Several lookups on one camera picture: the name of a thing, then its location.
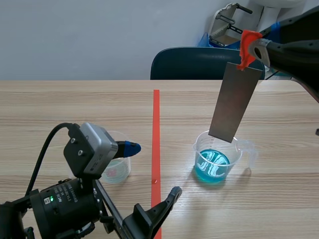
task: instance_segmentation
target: wooden table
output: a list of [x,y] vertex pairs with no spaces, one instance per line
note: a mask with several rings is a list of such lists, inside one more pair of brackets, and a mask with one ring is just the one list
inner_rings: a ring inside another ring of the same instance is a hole
[[[160,90],[161,192],[183,194],[162,227],[175,239],[319,238],[319,104],[297,83],[262,81],[236,136],[255,142],[256,167],[241,160],[207,187],[192,169],[196,137],[209,129],[221,81],[0,81],[0,202],[25,193],[40,149],[60,122],[92,122],[142,145],[123,184],[104,184],[125,217],[151,206],[153,89]],[[64,129],[48,149],[35,188],[67,177]],[[34,215],[24,227],[35,227]],[[106,235],[101,224],[88,238]]]

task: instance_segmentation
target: clear beaker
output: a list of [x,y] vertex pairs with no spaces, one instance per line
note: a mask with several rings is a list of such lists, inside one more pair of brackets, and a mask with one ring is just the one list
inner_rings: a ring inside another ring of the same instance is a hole
[[201,133],[193,145],[195,155],[195,172],[205,182],[225,180],[232,167],[241,159],[244,152],[249,155],[249,167],[254,167],[258,157],[255,144],[248,140],[234,138],[232,143]]
[[[108,131],[115,141],[130,141],[128,137],[117,131]],[[106,183],[120,183],[128,177],[131,171],[131,158],[112,159],[102,174],[102,181]]]

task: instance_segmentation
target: dark blue chair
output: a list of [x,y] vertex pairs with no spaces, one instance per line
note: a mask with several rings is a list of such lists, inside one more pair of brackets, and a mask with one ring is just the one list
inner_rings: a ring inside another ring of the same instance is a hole
[[[151,80],[222,80],[227,62],[240,64],[239,50],[212,47],[179,47],[161,51],[154,58]],[[265,66],[254,61],[249,67],[263,71]]]

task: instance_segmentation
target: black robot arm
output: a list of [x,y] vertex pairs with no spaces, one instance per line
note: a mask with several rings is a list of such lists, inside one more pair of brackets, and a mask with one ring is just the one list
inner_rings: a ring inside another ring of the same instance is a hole
[[[45,151],[54,134],[63,128],[62,126],[69,129],[70,136],[64,156],[78,178],[59,181],[41,192],[32,190]],[[88,140],[93,136],[98,137],[97,142],[102,144],[96,145]],[[133,213],[123,220],[98,180],[113,158],[133,156],[140,149],[135,143],[115,142],[106,130],[93,124],[85,123],[81,127],[77,124],[58,125],[42,148],[26,195],[0,205],[0,239],[34,238],[33,228],[24,230],[22,224],[22,218],[30,208],[33,208],[44,239],[82,238],[93,231],[97,221],[103,223],[108,234],[115,231],[121,239],[154,238],[181,195],[181,189],[173,188],[166,200],[148,211],[136,204]],[[92,163],[97,151],[100,161]]]

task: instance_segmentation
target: plastic measuring cup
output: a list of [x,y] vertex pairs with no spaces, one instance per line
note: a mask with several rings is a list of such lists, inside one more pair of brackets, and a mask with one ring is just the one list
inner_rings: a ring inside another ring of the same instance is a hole
[[[108,131],[115,141],[130,141],[128,137],[117,131]],[[102,174],[102,181],[106,183],[120,183],[128,177],[131,171],[131,158],[115,158]]]
[[243,153],[249,155],[249,167],[254,167],[258,157],[255,144],[248,140],[234,138],[232,143],[222,141],[201,133],[193,145],[195,155],[195,172],[205,182],[225,180],[232,167],[242,158]]

